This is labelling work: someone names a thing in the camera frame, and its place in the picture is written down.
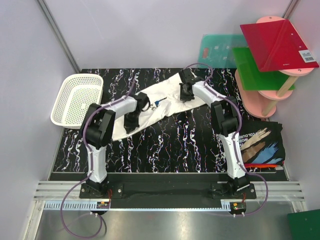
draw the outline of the wooden post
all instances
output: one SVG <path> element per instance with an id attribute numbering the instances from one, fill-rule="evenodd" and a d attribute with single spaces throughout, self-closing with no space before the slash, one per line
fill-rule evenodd
<path id="1" fill-rule="evenodd" d="M 262 110 L 262 116 L 267 116 L 268 113 L 274 108 L 275 105 L 277 105 L 276 100 L 271 100 L 269 104 L 265 107 L 265 109 Z"/>
<path id="2" fill-rule="evenodd" d="M 281 98 L 285 93 L 291 88 L 291 86 L 296 82 L 298 76 L 290 76 L 276 93 L 277 97 Z"/>

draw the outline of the beige hand graphic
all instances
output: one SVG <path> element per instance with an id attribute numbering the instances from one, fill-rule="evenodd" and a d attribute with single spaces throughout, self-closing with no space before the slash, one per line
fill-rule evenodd
<path id="1" fill-rule="evenodd" d="M 250 146 L 252 146 L 253 144 L 255 144 L 256 142 L 260 141 L 261 139 L 265 138 L 266 136 L 268 136 L 271 133 L 271 131 L 267 131 L 267 128 L 263 129 L 263 130 L 259 130 L 256 132 L 255 135 L 253 135 L 252 137 L 250 137 L 242 146 L 241 146 L 241 150 L 247 149 Z"/>

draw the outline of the towel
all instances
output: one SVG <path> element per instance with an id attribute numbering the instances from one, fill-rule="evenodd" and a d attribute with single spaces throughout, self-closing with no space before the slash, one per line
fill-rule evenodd
<path id="1" fill-rule="evenodd" d="M 140 127 L 137 127 L 134 131 L 127 134 L 124 128 L 124 116 L 121 116 L 114 122 L 112 140 L 125 139 L 155 124 L 164 117 L 169 117 L 173 114 L 191 110 L 205 104 L 205 102 L 197 96 L 194 96 L 194 100 L 192 101 L 180 101 L 180 83 L 182 82 L 177 73 L 167 80 L 142 90 L 141 92 L 147 94 L 149 97 L 150 107 L 148 110 L 141 112 L 139 116 Z"/>

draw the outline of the green board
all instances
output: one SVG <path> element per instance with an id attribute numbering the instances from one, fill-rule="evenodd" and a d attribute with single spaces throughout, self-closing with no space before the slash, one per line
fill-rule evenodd
<path id="1" fill-rule="evenodd" d="M 289 77 L 279 71 L 260 72 L 248 47 L 236 47 L 232 51 L 244 90 L 278 91 Z"/>
<path id="2" fill-rule="evenodd" d="M 202 38 L 198 63 L 208 64 L 214 69 L 235 69 L 233 48 L 247 47 L 242 34 L 207 34 Z"/>
<path id="3" fill-rule="evenodd" d="M 319 220 L 320 209 L 289 213 L 288 221 L 292 240 L 319 240 Z"/>

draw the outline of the perforated basket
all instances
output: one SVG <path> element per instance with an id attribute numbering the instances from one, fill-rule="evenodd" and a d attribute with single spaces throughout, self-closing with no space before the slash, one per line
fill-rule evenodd
<path id="1" fill-rule="evenodd" d="M 80 129 L 90 104 L 100 104 L 104 80 L 96 74 L 74 74 L 62 83 L 51 121 L 68 129 Z"/>

